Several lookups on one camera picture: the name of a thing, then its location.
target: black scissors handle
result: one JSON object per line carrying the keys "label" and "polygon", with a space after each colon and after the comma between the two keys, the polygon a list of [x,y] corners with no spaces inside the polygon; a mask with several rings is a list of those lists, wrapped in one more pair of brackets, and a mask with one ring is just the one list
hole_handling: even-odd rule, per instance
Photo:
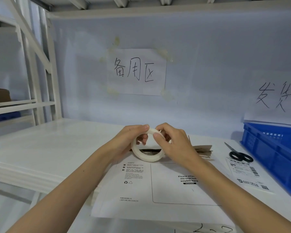
{"label": "black scissors handle", "polygon": [[234,160],[237,160],[237,161],[246,161],[248,163],[253,162],[253,158],[251,156],[244,154],[244,153],[241,153],[241,152],[231,151],[230,157]]}

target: blue crate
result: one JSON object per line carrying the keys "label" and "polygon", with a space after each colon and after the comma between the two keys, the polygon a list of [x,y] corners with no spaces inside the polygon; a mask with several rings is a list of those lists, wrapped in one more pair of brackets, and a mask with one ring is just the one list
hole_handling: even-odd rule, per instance
{"label": "blue crate", "polygon": [[241,144],[291,194],[291,128],[244,123]]}
{"label": "blue crate", "polygon": [[0,114],[0,122],[4,120],[19,118],[19,117],[21,117],[21,114],[19,111]]}

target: person's left hand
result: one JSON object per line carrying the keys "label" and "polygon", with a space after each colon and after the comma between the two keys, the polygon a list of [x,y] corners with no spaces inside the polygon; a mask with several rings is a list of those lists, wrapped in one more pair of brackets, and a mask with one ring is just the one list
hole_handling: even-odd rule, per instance
{"label": "person's left hand", "polygon": [[148,134],[143,134],[149,130],[150,126],[130,125],[125,126],[112,140],[104,146],[113,155],[113,160],[120,160],[131,149],[131,142],[137,137],[136,144],[140,142],[145,145],[148,140]]}

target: person's right hand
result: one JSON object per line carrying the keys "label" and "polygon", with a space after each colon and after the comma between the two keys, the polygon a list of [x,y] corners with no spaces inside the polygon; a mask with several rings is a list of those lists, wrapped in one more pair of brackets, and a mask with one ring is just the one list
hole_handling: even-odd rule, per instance
{"label": "person's right hand", "polygon": [[161,131],[165,139],[160,134],[154,133],[154,140],[160,145],[165,154],[176,163],[188,168],[193,161],[201,159],[184,130],[176,129],[168,123],[158,125],[155,129]]}

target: scissors blade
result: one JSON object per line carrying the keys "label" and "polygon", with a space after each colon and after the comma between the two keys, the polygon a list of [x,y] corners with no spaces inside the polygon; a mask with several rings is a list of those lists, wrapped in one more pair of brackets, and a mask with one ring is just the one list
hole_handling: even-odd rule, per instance
{"label": "scissors blade", "polygon": [[229,146],[227,143],[224,142],[224,144],[226,144],[226,146],[227,146],[231,151],[233,151],[233,152],[235,152],[235,153],[238,154],[238,152],[237,152],[236,150],[234,150],[231,146]]}

